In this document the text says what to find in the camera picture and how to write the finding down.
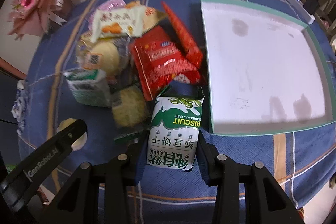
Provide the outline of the jelly cup pudding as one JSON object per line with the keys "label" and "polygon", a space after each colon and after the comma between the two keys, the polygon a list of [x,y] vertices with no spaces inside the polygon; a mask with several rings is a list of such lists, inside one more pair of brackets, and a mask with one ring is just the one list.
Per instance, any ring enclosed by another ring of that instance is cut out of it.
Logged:
{"label": "jelly cup pudding", "polygon": [[65,131],[73,151],[82,149],[87,141],[87,124],[82,119],[68,118],[60,122],[56,132]]}

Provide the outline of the round green pastry packet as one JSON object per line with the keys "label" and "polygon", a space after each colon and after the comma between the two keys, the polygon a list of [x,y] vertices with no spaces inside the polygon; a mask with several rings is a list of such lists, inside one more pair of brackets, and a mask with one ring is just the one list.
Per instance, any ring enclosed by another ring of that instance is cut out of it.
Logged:
{"label": "round green pastry packet", "polygon": [[130,85],[111,95],[112,116],[120,135],[147,127],[149,109],[141,89]]}

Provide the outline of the green mung bean biscuit packet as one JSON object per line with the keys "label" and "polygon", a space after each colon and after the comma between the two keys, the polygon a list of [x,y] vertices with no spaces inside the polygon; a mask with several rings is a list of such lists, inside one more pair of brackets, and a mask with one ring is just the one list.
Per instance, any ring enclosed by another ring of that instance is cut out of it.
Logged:
{"label": "green mung bean biscuit packet", "polygon": [[159,96],[155,101],[147,164],[190,170],[194,164],[203,98]]}

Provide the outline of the green white cracker packet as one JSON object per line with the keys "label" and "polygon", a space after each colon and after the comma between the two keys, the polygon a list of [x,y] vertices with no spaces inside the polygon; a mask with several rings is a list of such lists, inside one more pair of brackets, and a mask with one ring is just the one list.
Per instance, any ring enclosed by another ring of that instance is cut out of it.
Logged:
{"label": "green white cracker packet", "polygon": [[64,72],[76,102],[95,107],[111,107],[111,94],[106,73],[101,69]]}

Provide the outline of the clear steamed cake packet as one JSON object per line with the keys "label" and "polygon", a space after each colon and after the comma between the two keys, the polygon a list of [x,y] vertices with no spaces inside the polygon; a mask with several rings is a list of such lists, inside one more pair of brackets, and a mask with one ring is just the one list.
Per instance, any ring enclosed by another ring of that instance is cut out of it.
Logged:
{"label": "clear steamed cake packet", "polygon": [[91,33],[86,32],[77,41],[76,61],[81,69],[104,71],[108,84],[114,85],[128,65],[131,42],[128,36],[91,42]]}

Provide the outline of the long red patterned packet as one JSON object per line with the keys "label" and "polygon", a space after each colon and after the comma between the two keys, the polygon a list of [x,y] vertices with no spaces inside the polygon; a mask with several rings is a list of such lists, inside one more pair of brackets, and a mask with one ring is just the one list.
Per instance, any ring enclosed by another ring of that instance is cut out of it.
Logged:
{"label": "long red patterned packet", "polygon": [[186,54],[187,60],[194,65],[197,69],[201,68],[203,61],[203,53],[198,47],[196,41],[189,33],[189,30],[183,24],[183,21],[173,12],[173,10],[167,5],[166,2],[162,1],[165,13],[167,13],[168,19],[179,38],[181,46]]}

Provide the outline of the red nice snack packet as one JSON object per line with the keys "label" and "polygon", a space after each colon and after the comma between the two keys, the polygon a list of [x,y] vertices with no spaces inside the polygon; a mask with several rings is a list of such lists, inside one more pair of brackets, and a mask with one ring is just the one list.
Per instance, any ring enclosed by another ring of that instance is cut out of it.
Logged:
{"label": "red nice snack packet", "polygon": [[154,100],[173,80],[191,85],[201,82],[198,69],[187,61],[161,26],[135,39],[130,53],[147,101]]}

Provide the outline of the white monkey mushroom biscuit packet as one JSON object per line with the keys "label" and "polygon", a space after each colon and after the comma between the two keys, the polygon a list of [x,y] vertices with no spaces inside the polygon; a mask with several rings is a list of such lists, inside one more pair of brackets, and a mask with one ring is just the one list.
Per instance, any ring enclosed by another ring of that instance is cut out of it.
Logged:
{"label": "white monkey mushroom biscuit packet", "polygon": [[139,38],[143,33],[146,7],[119,8],[111,11],[97,10],[91,25],[91,42],[98,39],[128,36]]}

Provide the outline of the pink snack packet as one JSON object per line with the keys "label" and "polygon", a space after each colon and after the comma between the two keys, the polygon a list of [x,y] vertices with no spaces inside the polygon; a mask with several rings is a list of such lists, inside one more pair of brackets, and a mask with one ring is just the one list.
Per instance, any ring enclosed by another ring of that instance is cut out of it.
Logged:
{"label": "pink snack packet", "polygon": [[105,1],[103,4],[101,4],[100,6],[98,6],[97,8],[95,8],[89,19],[88,19],[88,29],[92,30],[92,23],[96,14],[97,10],[101,10],[101,11],[111,11],[113,9],[117,9],[117,8],[121,8],[126,6],[126,3],[124,0],[107,0]]}

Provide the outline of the orange yellow cake packet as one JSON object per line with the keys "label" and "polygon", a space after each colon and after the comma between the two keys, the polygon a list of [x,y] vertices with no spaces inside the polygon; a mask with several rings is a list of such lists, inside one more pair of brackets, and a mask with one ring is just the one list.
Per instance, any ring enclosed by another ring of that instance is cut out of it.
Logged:
{"label": "orange yellow cake packet", "polygon": [[143,34],[155,28],[160,21],[167,18],[167,13],[159,11],[153,7],[144,6],[145,14],[143,20]]}

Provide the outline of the blue white crumpled wrapper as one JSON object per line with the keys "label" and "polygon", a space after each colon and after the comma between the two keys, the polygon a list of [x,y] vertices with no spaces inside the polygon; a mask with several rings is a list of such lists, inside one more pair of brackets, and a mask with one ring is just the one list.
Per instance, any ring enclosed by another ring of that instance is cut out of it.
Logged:
{"label": "blue white crumpled wrapper", "polygon": [[25,129],[26,111],[28,106],[27,85],[25,80],[17,82],[17,92],[11,114],[18,123],[17,134],[22,135]]}

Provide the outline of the white tray with teal rim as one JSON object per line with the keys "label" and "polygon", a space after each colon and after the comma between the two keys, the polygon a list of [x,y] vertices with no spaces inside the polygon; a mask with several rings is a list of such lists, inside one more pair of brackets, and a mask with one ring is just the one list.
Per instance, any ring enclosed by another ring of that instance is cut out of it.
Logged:
{"label": "white tray with teal rim", "polygon": [[273,135],[335,122],[335,91],[311,28],[241,0],[201,0],[210,131]]}

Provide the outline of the white power strip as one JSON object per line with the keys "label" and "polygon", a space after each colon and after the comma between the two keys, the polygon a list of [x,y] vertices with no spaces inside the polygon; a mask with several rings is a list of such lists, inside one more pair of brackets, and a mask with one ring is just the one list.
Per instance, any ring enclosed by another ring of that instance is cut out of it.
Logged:
{"label": "white power strip", "polygon": [[313,15],[310,15],[306,9],[303,7],[303,3],[300,0],[287,0],[291,6],[294,7],[294,9],[300,14],[302,19],[307,24],[313,24],[315,21],[315,17]]}

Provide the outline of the black power adapter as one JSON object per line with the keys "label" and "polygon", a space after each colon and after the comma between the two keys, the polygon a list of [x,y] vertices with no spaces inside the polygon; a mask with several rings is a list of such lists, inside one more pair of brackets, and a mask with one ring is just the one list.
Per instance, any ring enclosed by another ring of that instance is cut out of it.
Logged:
{"label": "black power adapter", "polygon": [[310,14],[313,15],[319,8],[319,0],[306,0],[303,4],[303,8]]}

